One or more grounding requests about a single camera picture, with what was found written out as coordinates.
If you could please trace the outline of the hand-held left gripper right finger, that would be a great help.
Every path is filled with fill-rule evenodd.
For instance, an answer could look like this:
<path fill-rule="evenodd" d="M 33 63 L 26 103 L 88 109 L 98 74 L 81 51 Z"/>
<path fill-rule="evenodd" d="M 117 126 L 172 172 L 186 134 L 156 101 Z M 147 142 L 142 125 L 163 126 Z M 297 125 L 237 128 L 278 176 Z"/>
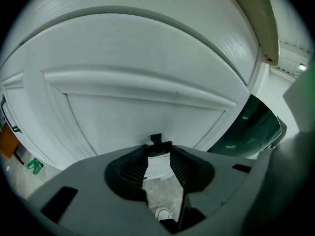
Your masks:
<path fill-rule="evenodd" d="M 170 167 L 183 188 L 175 233 L 193 227 L 219 211 L 241 187 L 253 159 L 232 157 L 173 146 Z"/>

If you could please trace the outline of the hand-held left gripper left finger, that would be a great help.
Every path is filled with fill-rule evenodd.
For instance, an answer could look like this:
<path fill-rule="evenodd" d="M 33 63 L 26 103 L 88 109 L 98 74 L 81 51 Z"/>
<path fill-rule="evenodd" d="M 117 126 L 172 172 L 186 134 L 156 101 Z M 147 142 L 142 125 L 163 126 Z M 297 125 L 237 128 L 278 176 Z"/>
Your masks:
<path fill-rule="evenodd" d="M 54 236 L 168 236 L 148 209 L 147 166 L 145 146 L 81 160 L 38 188 L 27 207 Z"/>

